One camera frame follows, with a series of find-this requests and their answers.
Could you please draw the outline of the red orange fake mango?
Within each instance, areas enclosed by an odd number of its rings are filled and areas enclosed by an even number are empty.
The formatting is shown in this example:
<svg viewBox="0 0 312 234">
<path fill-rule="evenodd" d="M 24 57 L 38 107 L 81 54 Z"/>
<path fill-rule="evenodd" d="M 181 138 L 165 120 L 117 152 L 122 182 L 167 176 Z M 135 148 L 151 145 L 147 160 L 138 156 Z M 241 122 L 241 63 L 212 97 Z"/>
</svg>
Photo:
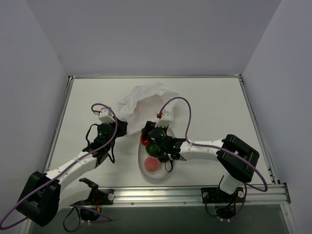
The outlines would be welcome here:
<svg viewBox="0 0 312 234">
<path fill-rule="evenodd" d="M 146 139 L 144 139 L 143 134 L 141 134 L 141 136 L 140 136 L 140 143 L 143 146 L 149 146 L 150 145 L 150 141 L 149 141 L 148 137 Z"/>
</svg>

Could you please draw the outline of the green fake lime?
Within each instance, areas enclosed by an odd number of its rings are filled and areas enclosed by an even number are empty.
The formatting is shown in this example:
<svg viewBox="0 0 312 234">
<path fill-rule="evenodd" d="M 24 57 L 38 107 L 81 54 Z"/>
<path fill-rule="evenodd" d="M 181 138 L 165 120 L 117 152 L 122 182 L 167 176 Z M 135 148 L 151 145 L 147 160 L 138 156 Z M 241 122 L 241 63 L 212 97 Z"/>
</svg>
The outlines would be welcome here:
<svg viewBox="0 0 312 234">
<path fill-rule="evenodd" d="M 149 156 L 158 157 L 161 149 L 158 145 L 150 144 L 145 147 L 145 150 Z"/>
</svg>

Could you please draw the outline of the pink fake fruit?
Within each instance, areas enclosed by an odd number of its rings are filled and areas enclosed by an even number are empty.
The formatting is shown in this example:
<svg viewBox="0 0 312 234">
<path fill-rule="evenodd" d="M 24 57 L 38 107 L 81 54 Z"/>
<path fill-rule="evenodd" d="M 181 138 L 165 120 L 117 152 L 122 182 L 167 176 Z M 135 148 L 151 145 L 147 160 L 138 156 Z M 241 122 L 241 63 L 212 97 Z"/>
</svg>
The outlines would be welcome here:
<svg viewBox="0 0 312 234">
<path fill-rule="evenodd" d="M 144 161 L 144 167 L 146 171 L 154 173 L 158 171 L 161 167 L 160 161 L 155 157 L 148 157 Z"/>
</svg>

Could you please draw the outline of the white plastic bag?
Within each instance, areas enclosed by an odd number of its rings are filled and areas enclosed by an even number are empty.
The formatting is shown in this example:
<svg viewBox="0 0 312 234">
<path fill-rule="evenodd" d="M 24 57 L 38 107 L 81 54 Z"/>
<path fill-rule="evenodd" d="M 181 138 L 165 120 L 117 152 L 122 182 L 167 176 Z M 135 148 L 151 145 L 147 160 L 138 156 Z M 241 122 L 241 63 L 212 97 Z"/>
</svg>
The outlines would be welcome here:
<svg viewBox="0 0 312 234">
<path fill-rule="evenodd" d="M 178 97 L 160 82 L 135 86 L 131 93 L 117 103 L 117 117 L 128 123 L 127 135 L 141 131 L 147 121 L 157 121 L 157 113 L 170 99 Z"/>
</svg>

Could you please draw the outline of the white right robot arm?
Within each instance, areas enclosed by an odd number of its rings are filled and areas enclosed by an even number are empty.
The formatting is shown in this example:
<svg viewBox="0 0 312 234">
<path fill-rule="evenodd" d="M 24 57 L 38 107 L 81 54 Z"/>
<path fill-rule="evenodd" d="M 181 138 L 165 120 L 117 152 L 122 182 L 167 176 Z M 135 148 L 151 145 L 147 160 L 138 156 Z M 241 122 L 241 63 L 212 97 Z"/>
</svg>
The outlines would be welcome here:
<svg viewBox="0 0 312 234">
<path fill-rule="evenodd" d="M 141 129 L 140 143 L 147 155 L 157 158 L 161 163 L 187 161 L 193 159 L 218 161 L 226 170 L 217 197 L 228 201 L 242 183 L 249 183 L 260 157 L 259 152 L 235 135 L 227 135 L 217 141 L 192 141 L 167 134 L 168 127 L 157 126 L 147 121 Z"/>
</svg>

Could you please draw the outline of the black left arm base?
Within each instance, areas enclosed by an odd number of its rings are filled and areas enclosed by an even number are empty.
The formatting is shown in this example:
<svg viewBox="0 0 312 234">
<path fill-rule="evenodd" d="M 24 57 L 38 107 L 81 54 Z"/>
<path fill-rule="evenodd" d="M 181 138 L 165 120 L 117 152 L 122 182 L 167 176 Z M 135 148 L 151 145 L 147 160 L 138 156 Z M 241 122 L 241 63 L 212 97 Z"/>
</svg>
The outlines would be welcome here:
<svg viewBox="0 0 312 234">
<path fill-rule="evenodd" d="M 80 221 L 88 223 L 109 223 L 113 220 L 102 213 L 101 205 L 113 205 L 115 191 L 113 189 L 100 190 L 99 186 L 87 179 L 81 178 L 78 185 L 86 186 L 86 198 L 80 198 L 74 203 L 74 208 L 78 211 Z"/>
</svg>

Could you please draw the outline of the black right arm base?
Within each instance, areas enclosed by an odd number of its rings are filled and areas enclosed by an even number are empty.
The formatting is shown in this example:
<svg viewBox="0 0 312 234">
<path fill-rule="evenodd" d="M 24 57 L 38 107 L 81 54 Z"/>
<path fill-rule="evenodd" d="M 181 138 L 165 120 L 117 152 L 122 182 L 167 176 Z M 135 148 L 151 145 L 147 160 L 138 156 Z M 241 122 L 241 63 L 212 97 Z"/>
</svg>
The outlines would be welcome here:
<svg viewBox="0 0 312 234">
<path fill-rule="evenodd" d="M 237 187 L 234 193 L 229 195 L 220 189 L 223 177 L 217 187 L 201 188 L 201 198 L 205 211 L 210 217 L 215 217 L 220 222 L 230 223 L 244 208 L 247 184 L 243 183 L 244 188 Z"/>
</svg>

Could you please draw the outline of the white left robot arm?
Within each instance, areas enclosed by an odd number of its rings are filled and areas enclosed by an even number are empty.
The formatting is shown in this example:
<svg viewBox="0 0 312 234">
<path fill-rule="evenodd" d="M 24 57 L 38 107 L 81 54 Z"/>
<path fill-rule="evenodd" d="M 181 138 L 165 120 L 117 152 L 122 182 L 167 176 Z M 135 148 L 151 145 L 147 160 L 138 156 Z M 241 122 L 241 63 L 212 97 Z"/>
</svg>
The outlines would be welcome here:
<svg viewBox="0 0 312 234">
<path fill-rule="evenodd" d="M 57 212 L 76 202 L 94 204 L 99 197 L 98 185 L 83 178 L 97 168 L 113 148 L 115 140 L 127 134 L 125 121 L 111 119 L 97 125 L 97 136 L 78 156 L 57 169 L 32 173 L 18 199 L 16 210 L 43 227 Z"/>
</svg>

